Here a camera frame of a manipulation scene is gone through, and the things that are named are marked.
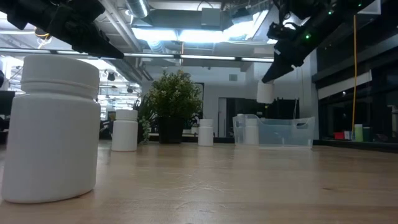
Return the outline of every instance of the ceiling duct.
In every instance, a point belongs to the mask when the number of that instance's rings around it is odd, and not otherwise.
[[[170,53],[172,53],[171,50],[166,49],[166,47],[164,46],[163,41],[148,40],[147,43],[148,43],[148,46],[149,46],[149,48],[151,49],[151,51],[153,53],[156,53],[156,54],[170,54]],[[171,62],[171,63],[174,63],[174,64],[180,62],[179,59],[166,59],[165,58],[164,60],[166,60],[168,62]]]
[[[132,28],[225,30],[233,25],[229,12],[220,9],[203,11],[157,9],[144,19],[136,19]]]
[[[148,46],[149,48],[154,52],[158,54],[165,54],[166,53],[166,48],[164,47],[164,44],[162,41],[158,40],[149,40]]]
[[[127,8],[135,18],[145,18],[149,14],[149,4],[147,0],[126,0]]]

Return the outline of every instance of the black plant pot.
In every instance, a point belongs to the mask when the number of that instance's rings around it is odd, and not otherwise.
[[[138,123],[137,144],[144,140],[144,128],[141,123]]]
[[[161,144],[180,144],[182,142],[183,118],[158,118],[158,124]]]

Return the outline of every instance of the potted plant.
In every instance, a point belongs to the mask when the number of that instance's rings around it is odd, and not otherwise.
[[[190,76],[181,70],[163,71],[160,80],[152,83],[148,99],[157,115],[160,143],[181,143],[184,122],[201,107],[199,93]]]

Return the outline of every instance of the orange cable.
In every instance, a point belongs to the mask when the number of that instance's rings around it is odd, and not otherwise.
[[[355,127],[355,103],[356,103],[356,77],[358,76],[358,55],[356,50],[356,15],[354,15],[354,102],[353,102],[353,122],[351,129],[351,139],[354,136],[354,127]]]

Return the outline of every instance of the ceiling light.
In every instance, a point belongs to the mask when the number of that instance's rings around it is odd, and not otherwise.
[[[7,19],[7,14],[0,12],[0,19]]]
[[[242,58],[243,62],[274,62],[273,58]]]
[[[127,54],[124,54],[124,56],[142,57],[142,58],[174,58],[174,55],[170,55],[170,54],[127,53]]]
[[[225,29],[223,34],[227,39],[246,35],[253,27],[253,23],[253,21],[247,21],[234,24],[230,28]]]
[[[177,35],[172,29],[141,29],[132,28],[134,35],[140,40],[177,40]]]
[[[235,57],[206,56],[206,55],[181,55],[181,58],[210,59],[210,60],[235,60]]]
[[[227,41],[222,31],[212,30],[183,30],[180,40],[190,43],[220,43]]]

